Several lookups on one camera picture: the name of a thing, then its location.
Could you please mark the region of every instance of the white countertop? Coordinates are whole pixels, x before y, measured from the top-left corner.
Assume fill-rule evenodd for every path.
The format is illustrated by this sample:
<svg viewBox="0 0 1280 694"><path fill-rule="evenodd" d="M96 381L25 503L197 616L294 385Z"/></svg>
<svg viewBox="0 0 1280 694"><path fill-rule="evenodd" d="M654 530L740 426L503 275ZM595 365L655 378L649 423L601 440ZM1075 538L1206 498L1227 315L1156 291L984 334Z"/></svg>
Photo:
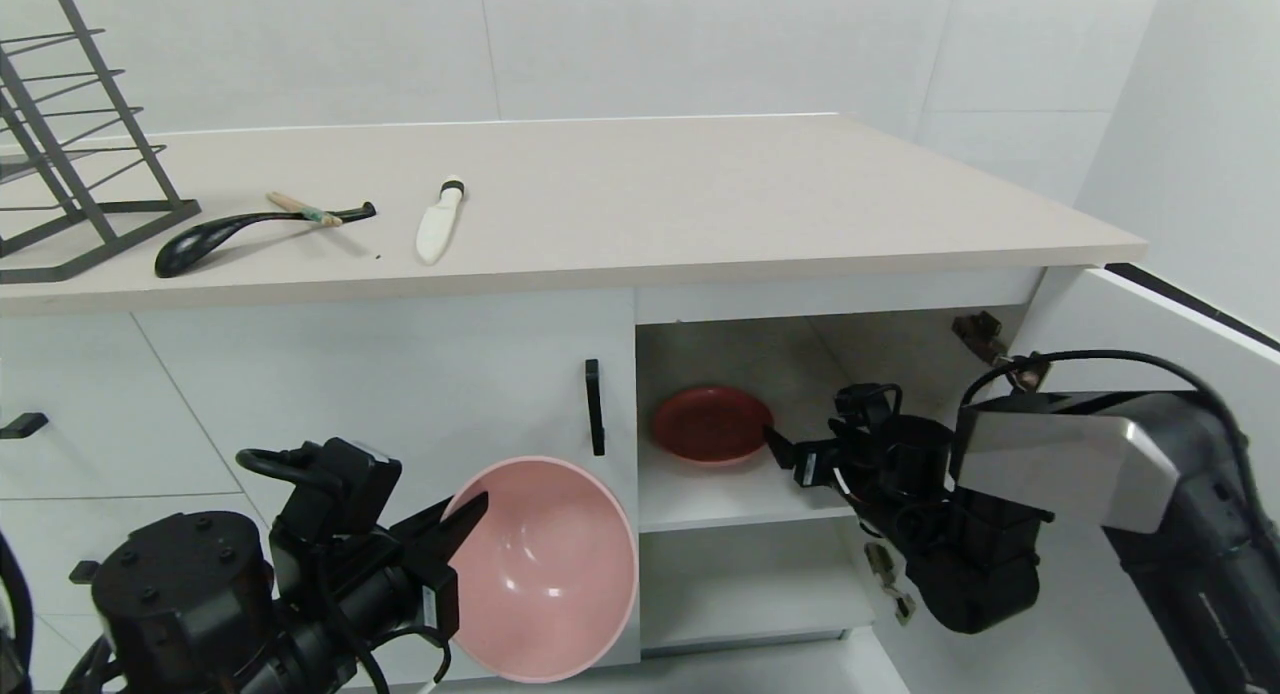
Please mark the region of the white countertop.
<svg viewBox="0 0 1280 694"><path fill-rule="evenodd" d="M204 214L54 284L0 286L0 315L260 305L357 297L772 280L1133 261L1143 239L837 115L352 125L165 134L161 161ZM78 161L86 179L114 155ZM453 242L426 266L413 237L440 184L467 193ZM100 198L159 198L145 166ZM188 274L157 279L157 248L188 225L371 201L338 229L255 224ZM38 198L36 175L0 190ZM12 236L23 215L0 216ZM47 219L47 213L41 222ZM55 264L87 225L0 260Z"/></svg>

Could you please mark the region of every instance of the plate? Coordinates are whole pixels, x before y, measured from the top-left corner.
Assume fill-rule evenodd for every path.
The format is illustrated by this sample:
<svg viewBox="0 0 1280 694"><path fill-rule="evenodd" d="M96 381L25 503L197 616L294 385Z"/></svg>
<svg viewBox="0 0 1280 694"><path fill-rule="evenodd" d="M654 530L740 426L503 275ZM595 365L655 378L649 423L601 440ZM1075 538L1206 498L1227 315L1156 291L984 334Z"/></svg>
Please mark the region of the plate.
<svg viewBox="0 0 1280 694"><path fill-rule="evenodd" d="M773 414L732 387L696 387L673 394L653 417L659 447L699 466L727 466L764 448Z"/></svg>

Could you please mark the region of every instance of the pink bowl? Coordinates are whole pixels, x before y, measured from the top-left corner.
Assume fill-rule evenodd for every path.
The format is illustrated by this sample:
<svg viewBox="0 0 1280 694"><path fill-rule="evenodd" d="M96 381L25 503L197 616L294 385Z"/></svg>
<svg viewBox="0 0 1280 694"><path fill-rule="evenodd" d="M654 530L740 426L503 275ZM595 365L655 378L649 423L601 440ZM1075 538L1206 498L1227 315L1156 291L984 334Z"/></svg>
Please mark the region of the pink bowl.
<svg viewBox="0 0 1280 694"><path fill-rule="evenodd" d="M444 516L480 492L489 511L449 562L454 642L511 681L545 684L590 667L622 634L640 581L622 506L581 467L517 457L480 471Z"/></svg>

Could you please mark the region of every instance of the knife handle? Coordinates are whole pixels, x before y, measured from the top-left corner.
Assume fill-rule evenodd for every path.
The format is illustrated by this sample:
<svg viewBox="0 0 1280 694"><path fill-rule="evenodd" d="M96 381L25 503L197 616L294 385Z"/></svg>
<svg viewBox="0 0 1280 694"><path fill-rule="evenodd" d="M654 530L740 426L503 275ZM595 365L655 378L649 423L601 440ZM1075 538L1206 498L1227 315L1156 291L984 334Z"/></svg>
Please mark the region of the knife handle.
<svg viewBox="0 0 1280 694"><path fill-rule="evenodd" d="M422 214L422 223L417 227L417 256L428 265L439 261L440 256L444 255L444 248L449 246L453 224L458 220L458 202L462 201L463 192L462 182L448 179L440 187L440 201Z"/></svg>

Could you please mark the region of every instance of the black ladle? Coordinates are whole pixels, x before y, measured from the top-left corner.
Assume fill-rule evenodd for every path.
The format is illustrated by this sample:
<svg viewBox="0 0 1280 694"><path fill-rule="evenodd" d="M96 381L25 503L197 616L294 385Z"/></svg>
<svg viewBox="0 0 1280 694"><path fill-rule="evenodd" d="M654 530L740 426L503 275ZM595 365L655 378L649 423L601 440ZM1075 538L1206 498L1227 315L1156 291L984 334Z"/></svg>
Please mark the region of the black ladle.
<svg viewBox="0 0 1280 694"><path fill-rule="evenodd" d="M348 210L329 211L329 214L338 216L343 224L351 224L352 222L360 222L361 219L374 216L378 214L378 210L375 210L374 205L370 202L365 202L361 207L348 207ZM173 239L169 239L165 246L160 247L160 251L156 252L156 277L161 279L177 277L191 269L209 252L220 247L225 239L232 237L232 234L239 232L250 224L275 219L311 222L311 219L306 215L293 211L261 211L256 214L224 216L223 219L197 224L182 234L178 234Z"/></svg>

